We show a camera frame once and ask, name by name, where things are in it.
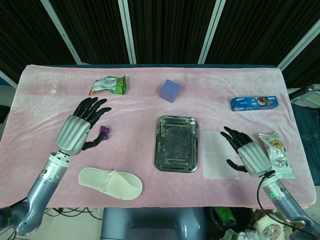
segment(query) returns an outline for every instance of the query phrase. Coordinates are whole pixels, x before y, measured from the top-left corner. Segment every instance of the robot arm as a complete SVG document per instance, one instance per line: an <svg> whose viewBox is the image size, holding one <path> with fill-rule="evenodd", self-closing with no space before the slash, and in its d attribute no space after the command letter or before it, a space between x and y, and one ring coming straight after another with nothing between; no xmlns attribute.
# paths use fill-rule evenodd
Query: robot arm
<svg viewBox="0 0 320 240"><path fill-rule="evenodd" d="M11 227L18 235L26 236L39 228L43 212L65 175L71 156L97 146L105 136L101 132L94 141L86 142L91 128L104 113L111 110L110 107L98 110L107 100L97 100L97 97L83 100L73 115L67 118L55 140L57 152L49 156L27 194L27 201L0 209L0 230Z"/></svg>
<svg viewBox="0 0 320 240"><path fill-rule="evenodd" d="M257 191L257 199L261 209L263 208L259 201L260 187L262 187L285 219L290 222L304 223L304 227L301 230L291 234L291 240L319 239L320 225L302 210L287 188L277 178L274 174L275 171L271 170L271 163L260 145L242 132L232 130L226 126L224 129L229 134L221 132L221 135L229 141L236 153L239 154L244 166L238 166L230 159L227 160L227 163L237 171L261 178Z"/></svg>

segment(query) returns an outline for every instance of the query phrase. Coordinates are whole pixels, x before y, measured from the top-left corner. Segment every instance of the metal tray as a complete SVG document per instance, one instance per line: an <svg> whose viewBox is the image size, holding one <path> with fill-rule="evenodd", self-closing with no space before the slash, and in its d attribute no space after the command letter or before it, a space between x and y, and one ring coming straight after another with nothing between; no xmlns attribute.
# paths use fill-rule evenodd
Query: metal tray
<svg viewBox="0 0 320 240"><path fill-rule="evenodd" d="M157 120L154 164L165 172L192 173L198 168L198 122L192 117Z"/></svg>

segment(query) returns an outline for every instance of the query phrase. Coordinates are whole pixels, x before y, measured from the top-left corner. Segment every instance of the snack bag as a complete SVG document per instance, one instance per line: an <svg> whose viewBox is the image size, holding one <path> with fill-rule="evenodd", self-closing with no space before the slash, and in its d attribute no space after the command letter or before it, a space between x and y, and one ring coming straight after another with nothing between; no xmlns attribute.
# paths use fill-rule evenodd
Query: snack bag
<svg viewBox="0 0 320 240"><path fill-rule="evenodd" d="M92 86L89 95L94 95L99 91L107 90L113 94L124 95L127 89L126 76L115 77L107 76L102 79L96 80Z"/></svg>
<svg viewBox="0 0 320 240"><path fill-rule="evenodd" d="M287 156L287 151L277 132L272 134L259 133L259 138L264 142L268 153L271 168L279 179L295 179L290 160Z"/></svg>

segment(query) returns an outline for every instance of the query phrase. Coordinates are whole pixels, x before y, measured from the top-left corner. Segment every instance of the table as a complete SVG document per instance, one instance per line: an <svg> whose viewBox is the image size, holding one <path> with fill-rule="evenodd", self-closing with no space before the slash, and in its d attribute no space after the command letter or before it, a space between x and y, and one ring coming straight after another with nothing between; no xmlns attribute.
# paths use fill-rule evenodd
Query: table
<svg viewBox="0 0 320 240"><path fill-rule="evenodd" d="M101 117L88 140L96 138L100 125L111 127L110 139L71 158L71 166L48 207L258 207L259 179L241 172L240 179L203 178L201 147L196 172L158 171L154 167L155 130L157 118L163 115L195 117L200 134L229 126L258 140L258 133L279 132L296 175L296 179L283 182L302 206L315 202L316 192L286 85L277 68L29 65L21 75L0 143L0 208L27 195L50 152L57 150L54 141L64 121L88 97L93 82L124 74L128 82L124 96L107 91L96 95L107 98L105 106L112 111ZM166 79L181 84L172 104L158 96ZM273 110L232 112L229 107L234 97L273 95L279 101ZM77 176L85 167L131 172L142 180L143 192L135 200L123 201L81 186ZM261 203L266 209L273 208L263 193Z"/></svg>

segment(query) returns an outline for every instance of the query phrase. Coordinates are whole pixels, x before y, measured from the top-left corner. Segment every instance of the cable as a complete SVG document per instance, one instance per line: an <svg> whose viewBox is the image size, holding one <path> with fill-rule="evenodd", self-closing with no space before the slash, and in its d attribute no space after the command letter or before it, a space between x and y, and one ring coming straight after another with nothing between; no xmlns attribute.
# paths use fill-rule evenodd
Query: cable
<svg viewBox="0 0 320 240"><path fill-rule="evenodd" d="M47 214L50 211L50 208L46 208L43 213Z"/></svg>
<svg viewBox="0 0 320 240"><path fill-rule="evenodd" d="M4 233L7 232L9 229L11 229L11 227L8 227L6 230L4 230L3 232L1 232L0 235L4 234Z"/></svg>
<svg viewBox="0 0 320 240"><path fill-rule="evenodd" d="M13 207L16 204L22 203L26 199L27 199L27 197L25 197L24 199L21 199L20 201L17 201L16 203L12 204L10 207Z"/></svg>
<svg viewBox="0 0 320 240"><path fill-rule="evenodd" d="M51 215L51 214L49 214L49 213L47 213L47 212L45 212L45 214L49 215L50 217L57 217L57 216L59 216L59 215L62 215L62 216L65 216L65 217L73 218L73 217L79 216L79 215L82 214L82 213L86 213L86 212L85 212L86 208L84 208L82 211L77 211L77 212L79 212L79 213L76 214L76 215L67 215L67 214L63 214L62 212L59 212L59 211L58 211L57 209L55 209L55 208L52 208L52 209L55 210L58 214L57 214L57 215Z"/></svg>
<svg viewBox="0 0 320 240"><path fill-rule="evenodd" d="M260 197L259 197L260 188L261 188L261 185L262 185L262 183L264 182L264 180L265 180L269 175L271 175L271 174L273 174L273 173L267 172L267 173L262 177L262 180L260 181L259 186L258 186L258 189L257 189L257 191L256 191L256 200L258 201L258 204L259 204L259 207L261 208L261 210L265 213L265 215L267 215L269 218L271 218L272 220L276 221L277 223L280 223L280 224L282 224L282 225L285 225L285 226L287 226L287 227L289 227L289 228L292 228L292 229L294 229L294 230L301 231L301 232L303 232L304 234L307 234L307 235L309 235L309 236L312 236L312 237L314 237L314 238L316 239L317 236L313 235L312 233L310 233L310 232L308 232L308 231L302 230L302 229L300 229L300 228L298 228L298 227L291 226L291 225L286 224L286 223L284 223L284 222L282 222L282 221L279 221L278 219L275 219L274 217L272 217L272 216L262 207L262 205L261 205L261 203L260 203Z"/></svg>
<svg viewBox="0 0 320 240"><path fill-rule="evenodd" d="M88 207L86 207L86 209L88 210L88 213L91 215L91 217L93 217L94 219L97 219L97 220L102 220L102 218L98 218L98 217L94 216L94 215L92 214L92 211L89 211L89 208L88 208Z"/></svg>
<svg viewBox="0 0 320 240"><path fill-rule="evenodd" d="M17 236L17 233L16 233L15 230L13 230L12 234L10 235L10 237L9 237L7 240L10 240L12 236L13 236L12 240L14 240L15 237Z"/></svg>
<svg viewBox="0 0 320 240"><path fill-rule="evenodd" d="M69 209L69 210L71 210L71 211L62 211L62 213L68 214L68 213L72 213L72 212L79 212L79 211L77 211L78 207L75 208L75 209L72 209L72 208L68 208L68 207L67 207L67 209Z"/></svg>
<svg viewBox="0 0 320 240"><path fill-rule="evenodd" d="M70 213L71 212L78 212L78 213L82 212L81 210L77 210L78 208L79 207L77 207L76 209L72 209L72 208L67 207L67 209L73 210L73 211L70 211Z"/></svg>

